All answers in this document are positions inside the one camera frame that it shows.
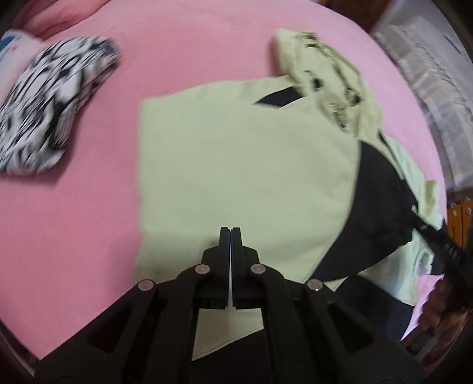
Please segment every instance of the wooden furniture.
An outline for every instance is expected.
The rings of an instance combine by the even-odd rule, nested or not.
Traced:
[[[394,0],[322,0],[321,5],[356,22],[370,32]]]
[[[452,203],[448,208],[448,235],[463,248],[468,244],[472,217],[473,200],[469,198],[458,204]]]

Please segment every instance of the black and white patterned cloth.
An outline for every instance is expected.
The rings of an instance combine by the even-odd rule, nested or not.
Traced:
[[[117,48],[100,37],[76,37],[41,51],[0,107],[0,171],[27,175],[55,166],[74,116],[117,60]]]

